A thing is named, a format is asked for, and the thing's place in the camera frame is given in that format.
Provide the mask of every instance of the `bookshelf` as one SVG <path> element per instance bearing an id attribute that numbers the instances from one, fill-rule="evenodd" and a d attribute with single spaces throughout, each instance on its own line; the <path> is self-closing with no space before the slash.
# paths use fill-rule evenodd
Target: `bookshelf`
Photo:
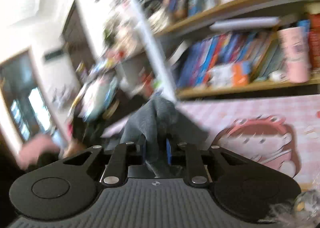
<path id="1" fill-rule="evenodd" d="M 180 99 L 190 99 L 190 98 L 199 98 L 205 96 L 214 96 L 220 94 L 235 94 L 235 93 L 244 93 L 244 92 L 252 92 L 252 91 L 261 91 L 261 90 L 270 90 L 277 88 L 285 88 L 285 87 L 293 87 L 293 86 L 305 86 L 305 85 L 314 85 L 320 84 L 320 74 L 314 74 L 312 78 L 302 84 L 293 84 L 289 81 L 285 81 L 282 83 L 275 83 L 272 81 L 264 81 L 264 82 L 252 82 L 246 86 L 239 87 L 227 87 L 227 88 L 185 88 L 185 89 L 177 89 L 176 94 Z"/>
<path id="2" fill-rule="evenodd" d="M 177 23 L 168 26 L 161 32 L 156 33 L 155 37 L 162 37 L 170 33 L 185 34 L 193 30 L 211 25 L 218 20 L 225 20 L 259 9 L 299 1 L 308 0 L 233 0 L 222 5 L 217 5 L 210 10 L 198 13 L 182 21 L 178 21 Z"/>

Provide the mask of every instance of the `doorway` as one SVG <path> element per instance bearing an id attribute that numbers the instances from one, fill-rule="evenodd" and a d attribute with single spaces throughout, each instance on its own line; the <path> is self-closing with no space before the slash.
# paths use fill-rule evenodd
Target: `doorway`
<path id="1" fill-rule="evenodd" d="M 81 24 L 76 0 L 73 2 L 64 25 L 62 36 L 66 42 L 66 49 L 70 55 L 73 68 L 76 70 L 81 62 L 87 72 L 95 64 L 95 59 L 88 45 L 84 29 Z"/>
<path id="2" fill-rule="evenodd" d="M 8 112 L 23 142 L 55 128 L 28 51 L 0 65 L 0 81 Z"/>

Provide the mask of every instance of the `cartoon character drawing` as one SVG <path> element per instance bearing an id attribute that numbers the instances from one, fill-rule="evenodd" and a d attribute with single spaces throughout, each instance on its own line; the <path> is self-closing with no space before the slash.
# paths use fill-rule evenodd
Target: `cartoon character drawing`
<path id="1" fill-rule="evenodd" d="M 248 159 L 294 177 L 301 169 L 293 128 L 285 118 L 269 116 L 236 120 L 212 142 Z"/>

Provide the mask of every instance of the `shelf unit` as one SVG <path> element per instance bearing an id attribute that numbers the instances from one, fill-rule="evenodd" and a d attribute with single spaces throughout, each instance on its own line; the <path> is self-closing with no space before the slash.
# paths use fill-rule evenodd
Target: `shelf unit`
<path id="1" fill-rule="evenodd" d="M 320 74 L 315 74 L 312 78 L 306 83 L 301 84 L 293 84 L 289 81 L 275 83 L 270 80 L 264 82 L 252 82 L 246 86 L 239 87 L 226 87 L 226 88 L 185 88 L 181 90 L 177 90 L 177 97 L 180 99 L 188 99 L 188 98 L 199 98 L 205 96 L 214 96 L 220 94 L 235 94 L 235 93 L 244 93 L 244 92 L 253 92 L 253 91 L 261 91 L 261 90 L 270 90 L 270 89 L 278 89 L 285 87 L 294 87 L 294 86 L 305 86 L 305 85 L 314 85 L 320 84 Z"/>
<path id="2" fill-rule="evenodd" d="M 211 25 L 219 20 L 225 20 L 273 6 L 301 1 L 308 0 L 234 0 L 172 24 L 161 32 L 158 32 L 155 36 L 161 37 L 170 33 L 179 33 L 180 35 L 183 35 Z"/>
<path id="3" fill-rule="evenodd" d="M 302 12 L 304 4 L 307 2 L 319 0 L 234 0 L 174 23 L 155 35 L 150 30 L 139 1 L 130 1 L 132 10 L 137 18 L 139 32 L 145 45 L 147 57 L 156 77 L 162 83 L 164 96 L 173 102 L 178 99 L 320 84 L 320 75 L 314 75 L 307 83 L 298 85 L 289 82 L 273 83 L 266 81 L 253 82 L 243 87 L 220 89 L 195 87 L 177 90 L 170 66 L 165 60 L 164 51 L 167 43 L 179 43 L 184 37 L 190 36 L 190 34 L 197 34 L 199 30 L 203 30 L 204 28 L 208 30 L 208 26 L 216 21 L 251 16 L 279 16 L 277 15 L 278 13 L 288 15 L 294 12 Z"/>

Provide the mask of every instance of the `pink tumbler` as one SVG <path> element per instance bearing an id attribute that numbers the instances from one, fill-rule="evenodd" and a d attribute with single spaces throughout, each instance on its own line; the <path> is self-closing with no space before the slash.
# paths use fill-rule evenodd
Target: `pink tumbler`
<path id="1" fill-rule="evenodd" d="M 310 79 L 308 44 L 303 28 L 295 27 L 278 31 L 281 47 L 287 61 L 287 75 L 292 83 L 304 83 Z"/>

